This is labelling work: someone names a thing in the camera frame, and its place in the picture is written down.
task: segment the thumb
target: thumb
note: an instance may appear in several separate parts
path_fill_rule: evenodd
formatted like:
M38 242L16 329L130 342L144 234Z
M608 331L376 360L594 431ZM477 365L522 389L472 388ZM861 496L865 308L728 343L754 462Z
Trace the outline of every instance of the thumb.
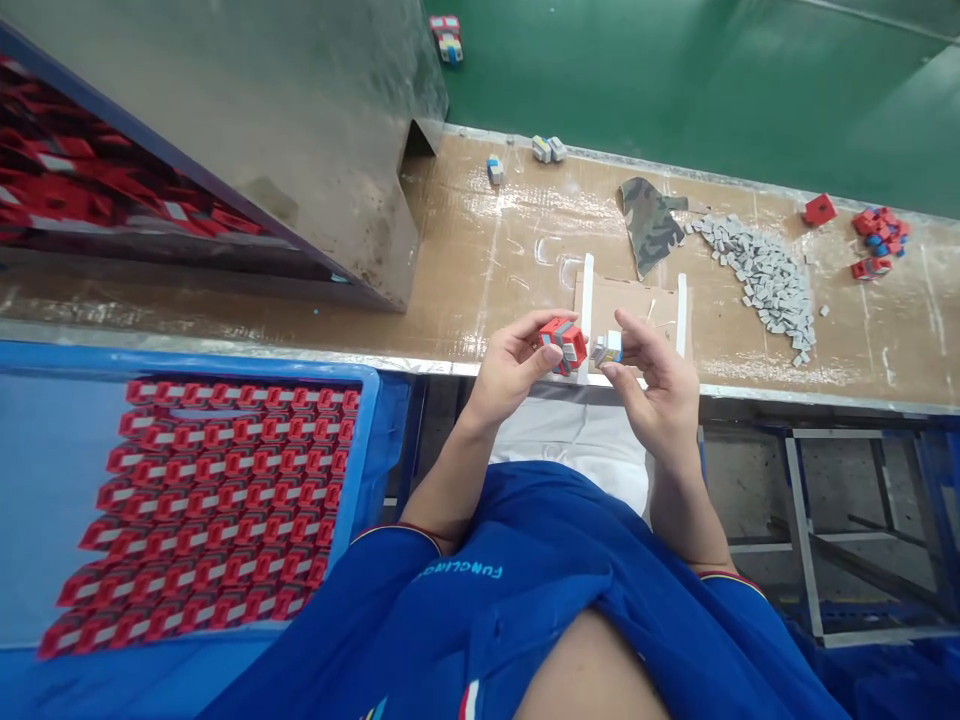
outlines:
M600 366L602 372L610 384L613 385L623 406L627 410L627 416L634 422L644 422L650 416L653 408L650 401L640 389L640 383L630 372L620 363L605 362Z
M563 351L556 345L544 345L520 366L526 380L532 385L553 370L563 359Z

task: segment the white stick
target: white stick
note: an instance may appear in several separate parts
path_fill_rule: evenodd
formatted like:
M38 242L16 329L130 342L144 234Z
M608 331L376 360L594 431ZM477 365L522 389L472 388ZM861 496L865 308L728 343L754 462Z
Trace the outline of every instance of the white stick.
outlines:
M677 276L677 354L687 352L687 275Z
M587 342L590 338L590 320L593 318L593 255L587 253L583 259L583 303L580 308L580 330L583 332ZM587 373L590 372L590 352L589 345L587 357L583 364L577 370L577 385L587 384Z

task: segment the person's left hand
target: person's left hand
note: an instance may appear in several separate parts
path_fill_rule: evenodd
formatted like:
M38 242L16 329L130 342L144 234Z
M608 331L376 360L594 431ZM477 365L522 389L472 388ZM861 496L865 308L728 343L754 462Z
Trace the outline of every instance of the person's left hand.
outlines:
M490 338L464 414L482 428L495 428L510 417L537 380L560 364L556 345L534 350L537 331L555 317L576 320L570 310L535 310Z

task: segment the brown cardboard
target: brown cardboard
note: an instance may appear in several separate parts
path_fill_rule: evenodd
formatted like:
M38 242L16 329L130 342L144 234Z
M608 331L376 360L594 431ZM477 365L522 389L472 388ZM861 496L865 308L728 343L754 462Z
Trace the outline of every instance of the brown cardboard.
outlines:
M485 172L493 152L506 168L499 188ZM687 196L692 208L737 213L781 233L800 262L813 260L806 267L817 308L830 306L827 318L816 317L813 361L794 368L788 338L764 330L740 301L731 269L711 259L699 235L688 236L643 284L676 290L678 274L686 274L701 383L960 405L956 224L911 218L907 256L883 280L861 284L848 269L862 256L849 211L811 230L800 221L801 200L785 194L574 157L542 165L521 144L456 135L444 137L436 161L409 161L401 172L423 237L404 316L231 294L193 280L83 280L5 258L0 317L475 363L486 338L514 318L532 308L574 307L586 253L597 276L636 279L616 194L637 174L665 194ZM677 215L681 225L696 217Z

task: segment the wrist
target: wrist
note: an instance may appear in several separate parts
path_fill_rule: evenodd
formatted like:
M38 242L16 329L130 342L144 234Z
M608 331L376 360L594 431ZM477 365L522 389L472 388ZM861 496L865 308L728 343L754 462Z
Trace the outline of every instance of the wrist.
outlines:
M696 477L702 479L703 468L700 464L700 446L694 440L686 442L667 452L655 453L653 459L662 470L676 478Z
M485 417L477 410L476 405L468 401L457 418L456 429L469 438L487 438L497 434L500 422Z

